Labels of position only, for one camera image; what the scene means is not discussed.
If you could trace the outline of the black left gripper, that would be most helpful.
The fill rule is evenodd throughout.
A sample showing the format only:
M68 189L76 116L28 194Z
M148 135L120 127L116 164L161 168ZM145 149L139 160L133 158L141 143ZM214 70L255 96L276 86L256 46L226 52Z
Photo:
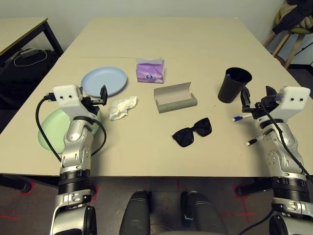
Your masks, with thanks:
M89 96L83 97L81 103L83 106L93 114L98 114L100 108L99 105L105 106L107 104L108 92L106 85L103 85L100 90L100 99L92 100Z

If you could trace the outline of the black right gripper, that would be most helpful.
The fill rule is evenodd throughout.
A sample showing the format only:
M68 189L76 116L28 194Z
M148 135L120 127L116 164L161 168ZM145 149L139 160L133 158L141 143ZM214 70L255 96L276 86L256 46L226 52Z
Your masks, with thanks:
M266 116L271 111L273 111L278 103L272 98L276 98L277 92L274 88L266 86L266 98L260 102L256 102L254 107L250 107L250 93L247 87L243 87L240 94L240 99L242 103L242 112L251 113L253 118L261 118Z

